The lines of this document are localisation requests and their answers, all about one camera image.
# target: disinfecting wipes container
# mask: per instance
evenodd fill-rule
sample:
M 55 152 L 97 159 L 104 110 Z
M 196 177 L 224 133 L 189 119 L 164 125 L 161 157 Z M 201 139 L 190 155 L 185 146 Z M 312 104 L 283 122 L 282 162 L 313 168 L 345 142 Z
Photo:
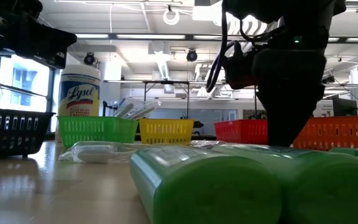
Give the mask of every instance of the disinfecting wipes container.
M 87 65 L 69 65 L 62 72 L 59 116 L 99 116 L 100 72 Z

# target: black basket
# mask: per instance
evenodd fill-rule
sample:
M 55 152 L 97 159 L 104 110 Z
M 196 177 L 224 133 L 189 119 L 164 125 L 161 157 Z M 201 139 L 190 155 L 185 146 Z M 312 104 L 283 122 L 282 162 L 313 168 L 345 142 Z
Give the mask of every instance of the black basket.
M 0 109 L 0 157 L 39 152 L 53 115 Z

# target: red basket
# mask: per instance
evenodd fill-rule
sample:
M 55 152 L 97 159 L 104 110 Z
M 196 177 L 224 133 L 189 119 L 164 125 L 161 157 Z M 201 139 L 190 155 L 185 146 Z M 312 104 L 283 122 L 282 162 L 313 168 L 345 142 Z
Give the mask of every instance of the red basket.
M 244 144 L 267 144 L 267 121 L 243 119 L 215 123 L 216 139 Z
M 311 118 L 293 147 L 321 151 L 334 147 L 358 148 L 358 116 Z

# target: wooden table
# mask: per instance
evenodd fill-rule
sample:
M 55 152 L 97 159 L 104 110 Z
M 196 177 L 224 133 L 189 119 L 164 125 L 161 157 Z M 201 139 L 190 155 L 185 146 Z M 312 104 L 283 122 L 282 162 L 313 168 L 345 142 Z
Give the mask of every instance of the wooden table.
M 28 159 L 0 160 L 0 223 L 149 224 L 128 164 L 58 162 L 45 142 Z

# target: white lid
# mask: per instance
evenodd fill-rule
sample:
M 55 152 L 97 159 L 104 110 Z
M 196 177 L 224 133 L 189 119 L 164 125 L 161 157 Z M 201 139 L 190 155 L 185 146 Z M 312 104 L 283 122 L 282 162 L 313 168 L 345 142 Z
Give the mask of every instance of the white lid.
M 67 65 L 62 74 L 90 75 L 100 79 L 100 71 L 88 65 Z

